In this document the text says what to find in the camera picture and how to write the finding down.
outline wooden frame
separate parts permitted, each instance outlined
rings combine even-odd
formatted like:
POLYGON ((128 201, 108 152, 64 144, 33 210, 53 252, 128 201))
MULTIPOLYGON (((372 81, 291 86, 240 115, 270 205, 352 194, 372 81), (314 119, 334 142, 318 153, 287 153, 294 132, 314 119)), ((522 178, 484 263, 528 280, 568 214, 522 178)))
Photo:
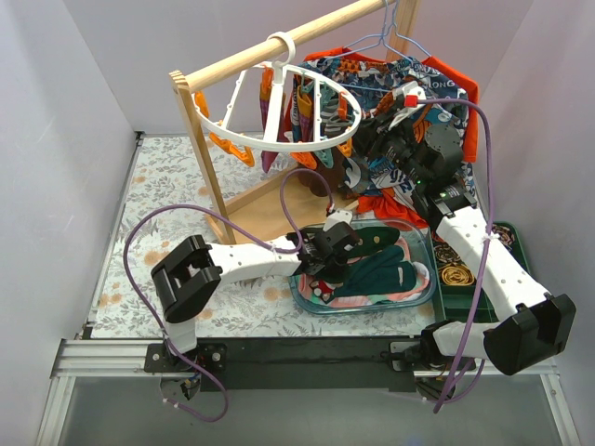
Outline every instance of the wooden frame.
MULTIPOLYGON (((377 11, 387 3, 391 5, 395 1, 386 0, 385 3, 385 0, 360 0, 299 26, 290 31, 289 35, 298 46, 377 11)), ((399 4, 397 17, 399 18, 400 32, 404 35, 408 35, 413 31, 418 2, 419 0, 401 0, 399 4)), ((397 48, 405 50, 407 42, 400 40, 401 42, 397 48)), ((286 171, 271 176, 256 185, 256 187, 225 202, 221 195, 221 189, 213 168, 200 119, 194 108, 192 93, 216 84, 266 59, 279 56, 285 51, 285 44, 280 39, 271 39, 197 72, 184 75, 180 71, 174 71, 169 74, 179 112, 188 130, 196 160, 213 203, 213 210, 226 218, 232 219, 234 223, 263 240, 270 240, 291 231, 281 211, 281 206, 278 204, 278 198, 272 199, 273 194, 278 193, 279 185, 286 171)), ((326 199, 313 196, 308 188, 304 188, 299 184, 296 177, 288 181, 285 196, 292 217, 300 227, 324 221, 326 199)), ((354 208, 357 204, 357 202, 346 203, 339 198, 336 198, 336 203, 341 207, 350 208, 354 208)), ((238 241, 244 241, 244 237, 234 232, 228 225, 216 221, 211 216, 207 216, 206 220, 220 242, 234 244, 238 243, 238 241)))

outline white wall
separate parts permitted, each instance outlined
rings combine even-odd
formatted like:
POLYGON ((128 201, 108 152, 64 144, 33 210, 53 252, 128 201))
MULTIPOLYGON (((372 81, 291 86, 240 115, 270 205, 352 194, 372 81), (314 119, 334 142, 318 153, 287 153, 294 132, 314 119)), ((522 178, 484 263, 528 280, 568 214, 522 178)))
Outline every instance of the white wall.
POLYGON ((431 54, 475 79, 483 92, 532 3, 422 0, 413 37, 431 54))
MULTIPOLYGON (((497 217, 518 226, 537 279, 577 306, 558 363, 586 445, 595 444, 593 17, 589 0, 534 2, 483 95, 497 217)), ((484 177, 484 158, 477 166, 484 177)))
POLYGON ((134 134, 61 0, 0 1, 0 444, 33 444, 90 305, 134 134))
MULTIPOLYGON (((185 133, 167 74, 188 73, 287 31, 352 0, 64 0, 110 88, 135 130, 185 133)), ((415 36, 433 54, 485 87, 533 0, 423 1, 415 36)), ((357 20, 298 49, 347 45, 378 33, 383 12, 357 20)), ((366 54, 384 58, 386 50, 366 54)), ((256 90, 257 81, 251 83, 256 90)), ((223 116, 232 82, 206 90, 214 116, 223 116)), ((236 129, 259 130, 258 98, 246 102, 236 129)))

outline wooden rod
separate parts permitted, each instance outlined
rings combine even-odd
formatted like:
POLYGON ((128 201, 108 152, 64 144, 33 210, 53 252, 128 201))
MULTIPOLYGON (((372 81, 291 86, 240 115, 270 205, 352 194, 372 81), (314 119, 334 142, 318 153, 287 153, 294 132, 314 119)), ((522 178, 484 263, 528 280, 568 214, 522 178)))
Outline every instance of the wooden rod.
MULTIPOLYGON (((391 5, 396 0, 360 0, 346 7, 326 14, 319 19, 301 25, 289 32, 289 35, 296 43, 296 46, 309 42, 316 37, 340 28, 351 23, 360 17, 378 11, 384 6, 391 5)), ((223 79, 246 70, 264 60, 279 56, 287 50, 285 43, 277 38, 265 40, 264 42, 245 49, 239 53, 215 62, 204 67, 198 72, 186 76, 186 81, 192 93, 215 84, 223 79)))

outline table surface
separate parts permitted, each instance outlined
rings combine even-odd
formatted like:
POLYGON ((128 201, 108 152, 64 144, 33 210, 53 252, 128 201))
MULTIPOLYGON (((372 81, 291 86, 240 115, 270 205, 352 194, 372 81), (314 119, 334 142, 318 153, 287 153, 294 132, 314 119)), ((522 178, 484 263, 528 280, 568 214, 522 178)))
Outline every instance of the table surface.
MULTIPOLYGON (((266 178, 257 158, 249 168, 219 148, 211 149, 213 165, 225 200, 266 178)), ((280 154, 269 175, 288 167, 280 154)), ((119 224, 109 267, 94 308, 92 338, 156 338, 160 332, 151 313, 132 289, 122 261, 124 240, 152 210, 175 203, 211 207, 210 198, 185 137, 145 138, 130 178, 126 207, 119 224)), ((189 235, 216 241, 204 216, 176 210, 144 226, 129 256, 132 274, 143 292, 161 311, 151 268, 189 235)), ((431 302, 418 307, 340 316, 316 316, 294 303, 287 278, 258 280, 253 287, 232 284, 218 288, 196 317, 198 337, 418 335, 435 322, 431 302)))

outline wooden base board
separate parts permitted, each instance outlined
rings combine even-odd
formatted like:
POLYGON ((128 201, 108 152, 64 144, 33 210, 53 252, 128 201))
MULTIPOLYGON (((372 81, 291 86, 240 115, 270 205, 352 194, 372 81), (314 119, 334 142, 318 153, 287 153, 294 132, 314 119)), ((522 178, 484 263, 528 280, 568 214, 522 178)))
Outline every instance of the wooden base board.
MULTIPOLYGON (((271 180, 260 183, 252 190, 226 203, 230 219, 240 228, 256 235, 261 240, 272 240, 293 231, 285 218, 279 200, 279 184, 286 172, 281 172, 271 180)), ((323 223, 326 219, 328 198, 316 197, 304 187, 298 177, 291 177, 285 186, 285 202, 291 217, 298 227, 323 223)), ((353 200, 343 200, 334 195, 335 206, 354 208, 353 200)), ((211 229, 222 243, 229 243, 221 225, 214 218, 207 216, 211 229)), ((236 243, 250 242, 244 235, 234 231, 236 243)))

